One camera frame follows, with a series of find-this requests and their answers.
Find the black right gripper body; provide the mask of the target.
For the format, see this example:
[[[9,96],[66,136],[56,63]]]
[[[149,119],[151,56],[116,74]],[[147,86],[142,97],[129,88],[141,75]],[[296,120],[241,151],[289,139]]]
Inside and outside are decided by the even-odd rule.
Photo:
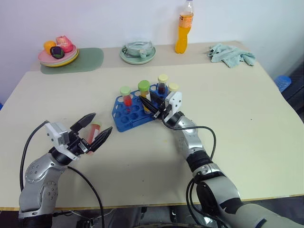
[[[156,92],[150,92],[150,99],[150,111],[156,118],[171,118],[171,94],[166,97],[162,97]]]

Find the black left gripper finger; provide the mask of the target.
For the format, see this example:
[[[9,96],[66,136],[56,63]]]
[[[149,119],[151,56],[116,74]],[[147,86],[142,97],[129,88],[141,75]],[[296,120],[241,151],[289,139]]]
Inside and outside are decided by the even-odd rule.
[[[99,147],[102,146],[103,143],[107,140],[112,132],[113,127],[110,126],[109,128],[101,131],[96,137],[95,140],[90,144],[89,151],[95,152]]]
[[[81,119],[79,119],[76,123],[74,123],[70,127],[70,130],[71,131],[80,131],[82,128],[85,128],[92,122],[95,115],[96,115],[96,113],[90,113],[90,114],[83,116]]]

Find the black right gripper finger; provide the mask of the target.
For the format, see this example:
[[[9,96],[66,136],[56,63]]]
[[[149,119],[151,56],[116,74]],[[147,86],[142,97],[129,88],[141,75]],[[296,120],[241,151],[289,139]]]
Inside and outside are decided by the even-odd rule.
[[[159,109],[157,107],[155,107],[150,100],[148,100],[147,98],[145,98],[141,95],[139,96],[139,99],[142,102],[142,104],[144,105],[144,107],[147,108],[150,112],[152,112],[152,113],[158,112]]]
[[[147,108],[145,108],[144,107],[144,112],[146,113],[146,114],[148,114],[148,115],[150,115],[150,116],[152,116],[153,118],[159,118],[159,113],[157,112],[157,113],[152,113],[152,112],[150,112]]]

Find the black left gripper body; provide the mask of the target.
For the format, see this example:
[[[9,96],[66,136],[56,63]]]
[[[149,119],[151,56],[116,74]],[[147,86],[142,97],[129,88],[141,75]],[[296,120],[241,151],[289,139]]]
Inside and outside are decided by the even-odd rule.
[[[91,149],[91,145],[85,140],[78,136],[78,132],[70,131],[68,133],[69,143],[68,150],[74,155],[81,155],[88,153]]]

